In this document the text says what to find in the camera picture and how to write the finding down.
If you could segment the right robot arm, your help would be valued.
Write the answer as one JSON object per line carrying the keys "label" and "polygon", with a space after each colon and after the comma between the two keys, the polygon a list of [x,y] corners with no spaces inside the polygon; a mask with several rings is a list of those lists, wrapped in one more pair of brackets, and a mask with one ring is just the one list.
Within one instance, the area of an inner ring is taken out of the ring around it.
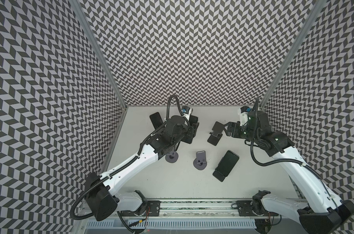
{"label": "right robot arm", "polygon": [[306,201],[285,199],[270,191],[258,191],[251,206],[255,215],[276,213],[299,223],[309,234],[330,234],[354,215],[354,203],[333,192],[304,160],[290,138],[273,131],[268,116],[258,109],[259,99],[241,120],[224,125],[227,136],[249,143],[250,156],[261,167],[280,165]]}

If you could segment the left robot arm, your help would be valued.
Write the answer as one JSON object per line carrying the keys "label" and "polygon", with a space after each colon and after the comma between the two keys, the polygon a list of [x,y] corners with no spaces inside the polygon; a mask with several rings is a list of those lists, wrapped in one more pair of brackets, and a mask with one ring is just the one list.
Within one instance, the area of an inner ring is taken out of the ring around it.
{"label": "left robot arm", "polygon": [[192,115],[192,109],[181,106],[178,96],[171,95],[165,120],[145,137],[135,154],[100,175],[87,176],[85,191],[73,203],[70,218],[82,220],[93,216],[103,221],[114,212],[144,214],[148,201],[143,194],[139,190],[122,193],[121,188],[149,165],[177,152],[182,142],[191,144],[198,127],[198,117]]}

